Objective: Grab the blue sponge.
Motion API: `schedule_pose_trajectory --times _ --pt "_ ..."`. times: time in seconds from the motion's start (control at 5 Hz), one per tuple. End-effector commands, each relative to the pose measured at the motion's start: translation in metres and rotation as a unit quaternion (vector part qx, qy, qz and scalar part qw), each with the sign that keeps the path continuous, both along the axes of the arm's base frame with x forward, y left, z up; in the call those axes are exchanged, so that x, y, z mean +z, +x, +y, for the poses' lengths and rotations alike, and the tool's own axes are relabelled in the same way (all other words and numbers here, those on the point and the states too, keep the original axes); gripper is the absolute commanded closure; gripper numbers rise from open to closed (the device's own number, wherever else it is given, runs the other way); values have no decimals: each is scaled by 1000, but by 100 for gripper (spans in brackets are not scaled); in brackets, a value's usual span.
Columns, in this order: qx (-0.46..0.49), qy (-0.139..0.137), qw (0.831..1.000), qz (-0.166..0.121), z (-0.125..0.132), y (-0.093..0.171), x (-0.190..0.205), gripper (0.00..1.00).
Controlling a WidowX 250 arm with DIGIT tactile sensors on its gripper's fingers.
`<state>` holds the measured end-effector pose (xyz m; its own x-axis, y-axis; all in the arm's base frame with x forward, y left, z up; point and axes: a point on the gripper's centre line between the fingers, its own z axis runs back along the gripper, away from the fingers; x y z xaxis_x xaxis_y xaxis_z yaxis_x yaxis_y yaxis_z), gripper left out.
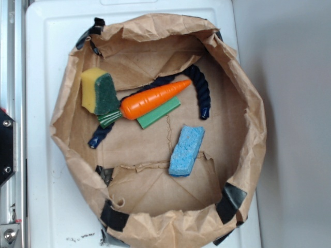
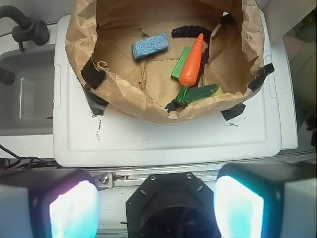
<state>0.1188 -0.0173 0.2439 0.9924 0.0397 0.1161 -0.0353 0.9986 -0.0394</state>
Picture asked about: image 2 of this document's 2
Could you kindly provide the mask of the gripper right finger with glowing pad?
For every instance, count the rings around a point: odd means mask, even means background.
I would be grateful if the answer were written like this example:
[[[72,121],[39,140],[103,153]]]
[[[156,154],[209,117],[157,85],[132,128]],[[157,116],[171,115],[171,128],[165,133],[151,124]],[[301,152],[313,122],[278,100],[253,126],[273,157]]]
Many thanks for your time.
[[[218,172],[213,203],[224,238],[315,238],[317,166],[225,164]]]

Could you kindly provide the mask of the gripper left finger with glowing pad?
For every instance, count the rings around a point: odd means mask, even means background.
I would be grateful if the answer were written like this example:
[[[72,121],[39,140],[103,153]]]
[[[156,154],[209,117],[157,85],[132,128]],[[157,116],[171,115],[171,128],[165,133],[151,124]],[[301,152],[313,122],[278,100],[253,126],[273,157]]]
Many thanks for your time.
[[[2,238],[94,238],[100,196],[84,169],[3,169]]]

